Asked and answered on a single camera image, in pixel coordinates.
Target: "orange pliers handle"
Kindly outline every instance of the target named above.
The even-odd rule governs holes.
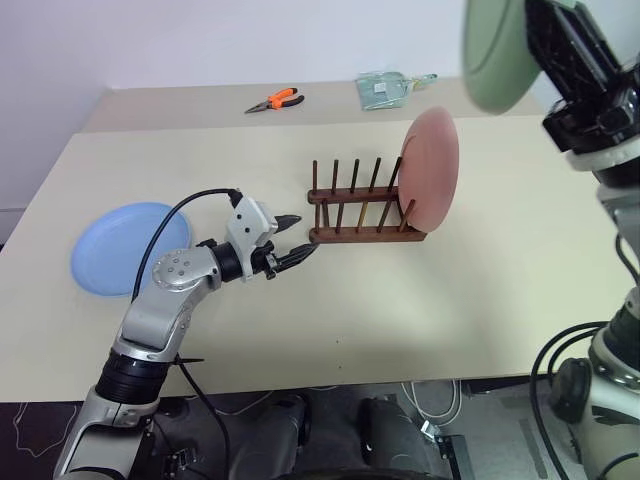
[[[294,105],[302,103],[302,101],[304,100],[304,95],[300,95],[299,97],[293,98],[291,100],[285,100],[285,98],[291,97],[296,93],[298,93],[297,88],[286,88],[284,90],[280,90],[278,93],[275,93],[268,98],[269,108],[278,110],[282,107],[293,107]]]

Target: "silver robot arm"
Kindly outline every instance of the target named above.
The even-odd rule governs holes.
[[[169,367],[189,328],[191,314],[223,282],[267,278],[295,266],[315,245],[276,257],[269,241],[300,217],[274,217],[266,206],[242,197],[227,223],[226,242],[167,253],[152,267],[152,280],[130,305],[100,380],[91,387],[58,459],[53,478],[128,478],[136,457],[152,441],[151,417]]]

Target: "blue plate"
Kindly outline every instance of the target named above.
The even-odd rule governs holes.
[[[71,273],[88,292],[120,297],[133,291],[138,265],[147,244],[171,207],[162,203],[134,203],[107,213],[82,234],[71,255]],[[169,250],[188,248],[191,230],[176,213],[158,238],[142,277],[149,281],[154,261]]]

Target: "tabletop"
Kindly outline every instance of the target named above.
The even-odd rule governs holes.
[[[541,117],[456,118],[460,176],[449,215],[424,242],[322,245],[274,280],[223,285],[196,309],[183,342],[214,392],[527,373],[575,323],[608,320],[628,290],[597,182],[572,171]],[[311,162],[348,185],[377,156],[389,178],[410,121],[76,134],[0,254],[0,401],[84,398],[100,374],[126,298],[83,291],[73,246],[102,214],[139,201],[174,204],[238,187],[303,221],[274,237],[307,241]],[[222,239],[228,201],[185,214],[194,241]],[[370,209],[369,222],[375,222]],[[344,224],[357,216],[348,208]],[[163,395],[191,393],[171,371]]]

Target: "black cable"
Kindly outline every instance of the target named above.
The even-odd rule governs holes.
[[[211,413],[211,415],[215,419],[216,423],[218,424],[218,427],[220,427],[220,431],[222,432],[222,437],[224,439],[224,478],[228,480],[229,469],[231,467],[231,458],[230,458],[231,442],[229,440],[229,431],[227,430],[226,425],[222,421],[222,418],[220,418],[220,415],[218,415],[218,412],[216,412],[216,407],[214,407],[211,404],[211,402],[209,401],[207,396],[204,394],[200,386],[195,382],[195,380],[187,370],[187,367],[180,360],[179,354],[176,355],[176,360],[178,361],[178,367],[180,367],[180,370],[182,371],[184,378],[187,379],[187,382],[189,382],[191,387],[195,390],[196,394],[198,395],[198,398],[202,401],[204,406],[207,407],[207,410],[209,410],[209,413]]]
[[[630,460],[636,457],[638,457],[637,452],[627,453],[626,455],[620,455],[618,458],[609,462],[609,464],[606,467],[604,467],[604,470],[602,470],[602,473],[596,477],[596,480],[606,480],[607,473],[609,473],[613,467],[621,464],[622,462],[625,462],[627,460]]]
[[[149,261],[149,256],[151,255],[151,251],[153,247],[155,247],[158,238],[164,231],[164,228],[167,226],[169,221],[173,218],[173,216],[184,207],[187,203],[195,200],[196,198],[204,197],[205,195],[217,195],[217,194],[227,194],[229,196],[236,193],[237,190],[233,190],[231,188],[214,188],[211,190],[203,190],[198,193],[194,193],[193,195],[189,195],[187,198],[178,203],[175,207],[173,207],[169,213],[164,217],[160,226],[156,229],[153,237],[149,240],[149,244],[147,245],[147,249],[144,251],[144,255],[142,255],[142,260],[140,260],[140,266],[138,267],[138,273],[136,274],[136,281],[133,284],[133,293],[131,293],[131,301],[133,302],[140,293],[140,284],[142,283],[142,275],[144,274],[144,269],[147,266],[147,262]]]
[[[194,193],[193,195],[189,195],[187,198],[185,198],[184,200],[176,204],[176,206],[173,207],[169,211],[169,213],[167,213],[167,215],[165,215],[164,219],[162,220],[162,222],[156,229],[155,233],[151,237],[151,240],[149,241],[149,244],[147,245],[147,248],[144,251],[144,255],[142,256],[142,260],[140,260],[140,265],[138,266],[138,273],[136,274],[136,281],[133,284],[133,292],[131,293],[132,303],[140,293],[140,284],[142,283],[142,275],[144,274],[144,269],[147,265],[147,262],[149,261],[149,256],[151,256],[151,251],[153,250],[153,247],[156,245],[158,238],[164,231],[169,221],[178,212],[178,210],[180,210],[187,203],[195,200],[196,198],[204,197],[206,195],[218,195],[218,194],[229,195],[232,202],[234,198],[237,198],[238,196],[240,196],[240,192],[231,188],[214,188],[211,190],[203,190],[201,192]],[[222,432],[222,437],[224,439],[224,478],[225,480],[228,480],[229,470],[231,467],[231,459],[230,459],[231,442],[229,441],[229,431],[227,430],[227,427],[225,426],[222,419],[216,412],[215,407],[211,404],[211,402],[209,402],[209,399],[207,398],[207,396],[204,394],[200,386],[196,383],[196,381],[193,379],[193,377],[187,370],[187,367],[184,365],[184,363],[182,362],[182,359],[180,358],[180,354],[176,354],[175,362],[180,367],[180,371],[182,372],[184,377],[187,379],[191,387],[195,390],[196,394],[198,395],[198,398],[200,398],[200,400],[202,401],[204,406],[207,408],[207,410],[209,410],[211,415],[213,415],[213,418],[215,419],[216,423],[218,424],[218,427],[220,428],[220,431]]]
[[[167,437],[167,434],[165,433],[164,429],[162,428],[162,426],[160,425],[160,422],[158,422],[158,420],[156,420],[156,417],[153,417],[153,423],[155,424],[156,427],[158,427],[158,431],[160,432],[160,436],[162,437],[162,441],[165,443],[165,445],[167,446],[167,448],[169,449],[169,455],[173,455],[176,452],[176,449],[171,445],[171,442],[169,442],[169,437]],[[211,478],[206,475],[205,473],[196,470],[195,468],[191,468],[189,466],[184,467],[185,470],[189,470],[190,472],[195,473],[196,475],[201,476],[202,478],[206,478],[207,480],[211,480]]]
[[[589,323],[583,323],[580,325],[575,325],[573,327],[569,327],[563,330],[562,332],[558,333],[555,337],[553,337],[551,340],[549,340],[544,347],[542,347],[542,350],[540,350],[540,353],[538,353],[538,356],[536,357],[535,362],[533,362],[533,368],[531,369],[531,379],[529,383],[529,401],[531,402],[531,409],[533,410],[533,418],[535,419],[536,425],[538,426],[538,430],[540,431],[540,436],[542,437],[544,446],[546,447],[547,452],[549,453],[549,458],[551,459],[551,462],[553,463],[553,466],[558,472],[558,475],[560,476],[561,480],[569,480],[569,477],[567,476],[567,472],[565,472],[562,466],[562,463],[558,458],[558,454],[553,448],[553,444],[551,443],[551,439],[549,438],[547,429],[544,426],[544,422],[542,421],[542,414],[540,413],[540,404],[538,403],[538,385],[537,385],[538,370],[540,370],[540,365],[542,364],[542,360],[544,356],[549,352],[549,350],[551,350],[551,348],[556,343],[558,343],[564,337],[566,337],[567,335],[573,332],[577,332],[580,330],[602,328],[606,324],[607,322],[589,322]]]
[[[579,333],[575,337],[571,337],[569,340],[564,342],[562,345],[560,345],[556,349],[555,352],[553,352],[553,355],[551,355],[551,358],[549,359],[549,365],[547,367],[547,380],[549,381],[549,386],[553,385],[553,368],[555,367],[555,363],[558,360],[558,357],[562,355],[562,352],[564,352],[571,345],[573,345],[576,342],[579,342],[583,338],[589,338],[594,336],[598,330],[600,329],[594,328],[593,330],[589,330],[588,332]]]
[[[622,264],[625,267],[627,267],[627,270],[629,270],[629,273],[633,277],[633,283],[638,283],[638,278],[639,278],[638,271],[622,251],[622,237],[620,236],[619,233],[616,235],[615,247],[616,247],[616,253],[618,254],[618,258],[620,259]]]
[[[211,477],[209,475],[201,472],[200,470],[196,470],[195,468],[191,468],[191,467],[184,467],[184,469],[188,472],[195,473],[199,477],[205,478],[206,480],[211,480]]]

